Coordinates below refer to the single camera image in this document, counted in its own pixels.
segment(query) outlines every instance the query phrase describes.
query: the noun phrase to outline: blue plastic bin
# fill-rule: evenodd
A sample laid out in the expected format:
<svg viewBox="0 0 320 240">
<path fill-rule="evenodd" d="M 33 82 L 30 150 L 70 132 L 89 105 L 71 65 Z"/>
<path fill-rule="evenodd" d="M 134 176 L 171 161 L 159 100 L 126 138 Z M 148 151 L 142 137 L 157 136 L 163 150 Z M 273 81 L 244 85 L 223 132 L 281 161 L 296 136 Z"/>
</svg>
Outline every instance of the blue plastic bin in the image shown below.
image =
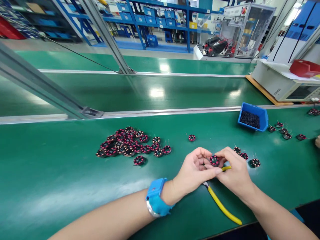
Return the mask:
<svg viewBox="0 0 320 240">
<path fill-rule="evenodd" d="M 145 16 L 147 23 L 157 24 L 155 17 Z"/>
<path fill-rule="evenodd" d="M 49 37 L 58 37 L 55 32 L 45 32 Z"/>
<path fill-rule="evenodd" d="M 252 127 L 252 126 L 249 126 L 248 124 L 240 122 L 240 117 L 241 117 L 242 111 L 246 111 L 246 112 L 250 112 L 250 113 L 258 115 L 259 119 L 260 119 L 260 129 Z M 243 126 L 246 126 L 248 128 L 254 129 L 256 131 L 264 132 L 265 130 L 267 130 L 267 127 L 268 127 L 267 110 L 263 109 L 263 108 L 260 108 L 260 107 L 257 107 L 255 105 L 243 102 L 242 106 L 241 106 L 239 118 L 238 118 L 238 123 L 243 125 Z"/>
<path fill-rule="evenodd" d="M 130 13 L 119 12 L 119 14 L 122 20 L 132 21 L 132 17 Z"/>
<path fill-rule="evenodd" d="M 144 11 L 145 15 L 152 16 L 152 17 L 158 16 L 157 10 L 155 10 L 154 8 L 149 8 L 149 7 L 143 6 L 143 11 Z"/>
<path fill-rule="evenodd" d="M 159 45 L 156 35 L 147 35 L 147 40 L 150 47 L 157 47 Z"/>
<path fill-rule="evenodd" d="M 156 22 L 157 22 L 157 24 L 160 24 L 160 25 L 163 25 L 163 26 L 166 25 L 166 19 L 165 18 L 156 18 Z"/>
<path fill-rule="evenodd" d="M 177 22 L 176 22 L 175 19 L 169 19 L 169 18 L 167 18 L 167 19 L 166 19 L 166 23 L 167 23 L 167 26 L 171 26 L 171 27 L 177 25 Z"/>
<path fill-rule="evenodd" d="M 176 18 L 176 14 L 175 14 L 175 12 L 173 11 L 173 10 L 164 10 L 164 16 L 166 17 L 166 18 L 173 18 L 173 19 L 175 19 Z"/>
<path fill-rule="evenodd" d="M 58 22 L 53 21 L 53 20 L 43 19 L 43 18 L 40 18 L 40 19 L 38 20 L 38 23 L 39 23 L 39 24 L 42 24 L 42 25 L 48 25 L 48 26 L 59 26 L 59 23 L 58 23 Z"/>
<path fill-rule="evenodd" d="M 56 32 L 56 34 L 61 37 L 61 38 L 67 38 L 67 39 L 70 39 L 71 36 L 69 33 L 60 33 L 60 32 Z"/>
<path fill-rule="evenodd" d="M 130 9 L 126 3 L 116 3 L 119 11 L 121 12 L 130 12 Z"/>
<path fill-rule="evenodd" d="M 134 15 L 134 18 L 136 19 L 137 22 L 146 22 L 146 18 L 144 15 Z"/>
<path fill-rule="evenodd" d="M 47 10 L 45 10 L 44 12 L 45 12 L 46 14 L 48 14 L 48 15 L 52 15 L 52 16 L 56 15 L 56 13 L 55 13 L 54 11 L 47 11 Z"/>
</svg>

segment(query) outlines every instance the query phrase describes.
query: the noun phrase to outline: human arm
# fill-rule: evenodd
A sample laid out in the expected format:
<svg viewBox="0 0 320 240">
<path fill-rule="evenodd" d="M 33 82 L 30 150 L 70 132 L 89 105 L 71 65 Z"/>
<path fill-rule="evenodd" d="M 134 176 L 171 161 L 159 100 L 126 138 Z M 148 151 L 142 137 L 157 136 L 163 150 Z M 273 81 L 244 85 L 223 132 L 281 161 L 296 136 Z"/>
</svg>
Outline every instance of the human arm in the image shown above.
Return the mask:
<svg viewBox="0 0 320 240">
<path fill-rule="evenodd" d="M 220 168 L 206 169 L 211 153 L 197 148 L 189 153 L 178 173 L 164 184 L 161 198 L 174 205 L 199 185 L 222 172 Z M 153 220 L 146 204 L 147 189 L 107 203 L 80 217 L 61 229 L 50 240 L 105 240 L 127 239 Z"/>
<path fill-rule="evenodd" d="M 229 161 L 231 165 L 231 169 L 217 176 L 219 181 L 253 211 L 272 240 L 318 239 L 301 221 L 251 181 L 246 161 L 233 149 L 226 147 L 215 155 L 222 158 L 222 163 Z"/>
</svg>

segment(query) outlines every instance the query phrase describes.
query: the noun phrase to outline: hand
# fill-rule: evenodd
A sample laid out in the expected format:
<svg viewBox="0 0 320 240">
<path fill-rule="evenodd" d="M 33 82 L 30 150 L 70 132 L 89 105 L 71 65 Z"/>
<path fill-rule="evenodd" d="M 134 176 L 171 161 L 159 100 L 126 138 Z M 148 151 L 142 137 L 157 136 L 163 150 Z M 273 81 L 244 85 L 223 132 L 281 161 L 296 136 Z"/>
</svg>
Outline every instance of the hand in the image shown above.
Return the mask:
<svg viewBox="0 0 320 240">
<path fill-rule="evenodd" d="M 212 165 L 207 158 L 211 156 L 212 153 L 202 147 L 189 153 L 184 159 L 178 175 L 173 179 L 175 190 L 185 196 L 196 190 L 203 182 L 221 173 L 222 170 L 218 167 L 208 169 Z"/>
<path fill-rule="evenodd" d="M 247 198 L 252 196 L 254 191 L 254 184 L 249 176 L 246 160 L 240 157 L 230 147 L 222 149 L 215 153 L 215 155 L 221 158 L 220 164 L 224 164 L 228 161 L 231 166 L 231 169 L 228 169 L 217 176 L 219 181 L 242 201 L 246 201 Z"/>
</svg>

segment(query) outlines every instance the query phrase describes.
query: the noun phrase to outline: green conveyor belt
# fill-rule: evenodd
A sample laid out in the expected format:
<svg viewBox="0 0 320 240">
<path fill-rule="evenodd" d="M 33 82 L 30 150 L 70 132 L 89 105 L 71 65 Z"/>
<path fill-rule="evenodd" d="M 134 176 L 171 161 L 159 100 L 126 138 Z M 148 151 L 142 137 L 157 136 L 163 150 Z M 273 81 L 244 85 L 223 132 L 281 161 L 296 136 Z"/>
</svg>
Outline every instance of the green conveyor belt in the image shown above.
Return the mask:
<svg viewBox="0 0 320 240">
<path fill-rule="evenodd" d="M 16 52 L 38 69 L 108 71 L 104 67 L 72 52 Z M 115 71 L 119 70 L 112 55 L 91 53 L 82 53 L 82 55 Z M 249 63 L 196 61 L 156 57 L 157 53 L 155 52 L 153 58 L 124 56 L 124 59 L 127 64 L 137 72 L 246 75 L 254 69 L 254 64 Z"/>
<path fill-rule="evenodd" d="M 239 112 L 0 125 L 1 239 L 46 239 L 88 211 L 147 188 L 154 179 L 172 179 L 185 155 L 199 146 L 218 151 L 236 144 L 249 159 L 255 154 L 261 166 L 249 168 L 253 182 L 287 209 L 317 200 L 320 150 L 311 139 L 320 134 L 319 119 L 307 110 L 268 110 L 270 124 L 284 122 L 293 136 L 309 138 L 304 141 L 243 128 L 237 124 Z M 133 167 L 133 158 L 95 156 L 108 135 L 129 125 L 170 141 L 172 153 L 148 155 L 143 167 Z M 197 141 L 190 143 L 186 133 L 195 134 Z M 217 179 L 209 184 L 244 224 L 256 220 Z M 235 227 L 200 186 L 176 204 L 171 215 L 131 239 L 201 239 Z"/>
<path fill-rule="evenodd" d="M 271 102 L 245 78 L 124 76 L 109 74 L 46 75 L 83 105 L 100 111 L 233 107 L 242 102 Z M 50 104 L 0 78 L 1 116 L 62 113 Z"/>
</svg>

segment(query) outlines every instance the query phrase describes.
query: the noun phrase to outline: yellow-handled pliers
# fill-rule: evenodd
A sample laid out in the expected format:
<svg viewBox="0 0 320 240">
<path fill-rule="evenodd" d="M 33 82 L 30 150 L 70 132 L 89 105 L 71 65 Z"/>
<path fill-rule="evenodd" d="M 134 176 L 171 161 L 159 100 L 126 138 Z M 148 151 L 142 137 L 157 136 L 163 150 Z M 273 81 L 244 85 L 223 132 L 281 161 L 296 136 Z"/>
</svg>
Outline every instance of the yellow-handled pliers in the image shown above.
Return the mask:
<svg viewBox="0 0 320 240">
<path fill-rule="evenodd" d="M 222 171 L 225 171 L 227 169 L 230 169 L 230 166 L 226 166 L 222 168 Z M 220 202 L 219 198 L 217 197 L 217 195 L 214 193 L 214 191 L 212 190 L 212 188 L 209 186 L 209 184 L 207 182 L 203 182 L 203 185 L 206 186 L 206 188 L 208 189 L 210 195 L 212 196 L 213 200 L 216 202 L 216 204 L 218 205 L 218 207 L 221 209 L 221 211 L 228 217 L 230 218 L 232 221 L 234 221 L 236 224 L 242 225 L 242 222 L 239 218 L 233 216 Z"/>
</svg>

